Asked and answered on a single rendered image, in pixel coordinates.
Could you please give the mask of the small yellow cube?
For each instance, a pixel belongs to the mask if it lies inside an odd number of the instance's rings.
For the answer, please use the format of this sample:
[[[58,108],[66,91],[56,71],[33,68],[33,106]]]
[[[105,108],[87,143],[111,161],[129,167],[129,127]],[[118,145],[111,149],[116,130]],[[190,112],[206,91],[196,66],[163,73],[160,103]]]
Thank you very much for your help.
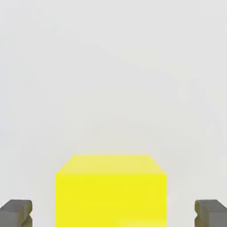
[[[74,155],[55,175],[55,227],[167,227],[167,176],[150,155]]]

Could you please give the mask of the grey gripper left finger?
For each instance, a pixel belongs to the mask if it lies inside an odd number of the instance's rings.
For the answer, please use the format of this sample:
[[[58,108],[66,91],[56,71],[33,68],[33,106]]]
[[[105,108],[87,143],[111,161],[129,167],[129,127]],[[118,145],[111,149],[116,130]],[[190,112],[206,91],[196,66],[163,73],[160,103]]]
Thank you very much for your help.
[[[33,227],[31,200],[9,200],[0,208],[0,227]]]

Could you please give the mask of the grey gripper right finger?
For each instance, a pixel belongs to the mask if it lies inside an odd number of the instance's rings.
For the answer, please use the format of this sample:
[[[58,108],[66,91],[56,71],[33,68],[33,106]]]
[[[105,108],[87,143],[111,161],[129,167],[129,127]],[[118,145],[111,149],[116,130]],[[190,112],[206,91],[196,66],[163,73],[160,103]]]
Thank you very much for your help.
[[[195,227],[227,227],[227,207],[218,200],[196,200],[195,212]]]

